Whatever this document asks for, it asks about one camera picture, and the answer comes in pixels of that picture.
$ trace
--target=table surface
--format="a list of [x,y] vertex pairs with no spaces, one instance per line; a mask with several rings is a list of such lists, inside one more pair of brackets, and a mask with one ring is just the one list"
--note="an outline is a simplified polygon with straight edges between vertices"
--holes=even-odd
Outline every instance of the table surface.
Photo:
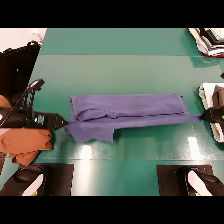
[[[48,29],[31,81],[45,80],[34,109],[70,116],[69,97],[180,93],[192,115],[198,87],[223,82],[222,59],[205,58],[185,28]],[[211,164],[224,181],[224,145],[207,122],[115,131],[114,143],[76,144],[63,129],[36,162],[74,163],[72,195],[159,195],[156,165]],[[2,184],[16,169],[7,159]]]

